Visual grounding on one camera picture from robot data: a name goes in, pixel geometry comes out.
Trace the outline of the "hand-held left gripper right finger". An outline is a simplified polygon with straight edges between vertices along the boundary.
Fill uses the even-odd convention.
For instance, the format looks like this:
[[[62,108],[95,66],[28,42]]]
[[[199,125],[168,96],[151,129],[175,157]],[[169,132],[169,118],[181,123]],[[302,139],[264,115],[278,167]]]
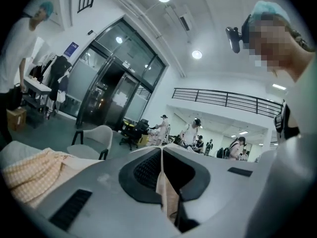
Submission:
[[[272,165],[272,152],[259,162],[206,157],[177,147],[163,148],[164,172],[179,193],[169,238],[246,238]]]

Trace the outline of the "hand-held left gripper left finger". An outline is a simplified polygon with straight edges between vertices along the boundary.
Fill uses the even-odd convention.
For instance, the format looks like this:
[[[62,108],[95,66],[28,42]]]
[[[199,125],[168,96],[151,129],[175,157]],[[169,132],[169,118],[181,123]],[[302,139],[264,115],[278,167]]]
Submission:
[[[136,182],[134,168],[149,148],[95,163],[53,190],[34,220],[50,238],[175,238],[180,231],[161,209],[161,197]]]

